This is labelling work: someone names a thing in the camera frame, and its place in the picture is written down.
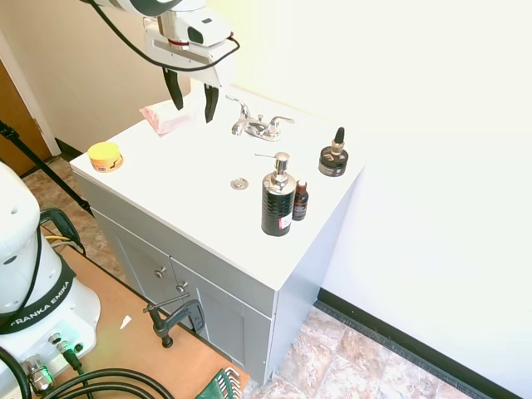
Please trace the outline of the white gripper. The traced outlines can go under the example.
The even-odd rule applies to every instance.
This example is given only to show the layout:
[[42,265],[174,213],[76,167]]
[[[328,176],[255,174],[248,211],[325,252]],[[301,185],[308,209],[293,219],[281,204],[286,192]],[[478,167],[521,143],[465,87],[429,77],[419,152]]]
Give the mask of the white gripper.
[[[222,56],[222,43],[203,47],[191,43],[188,47],[172,44],[159,32],[158,23],[153,18],[144,18],[145,52],[155,61],[178,67],[181,69],[194,69],[206,67],[202,71],[188,72],[196,81],[204,83],[205,108],[204,118],[210,123],[215,114],[219,99],[219,88],[222,87],[222,66],[212,64]],[[163,68],[163,77],[170,93],[175,108],[180,111],[184,107],[184,98],[180,89],[179,78],[176,71]]]

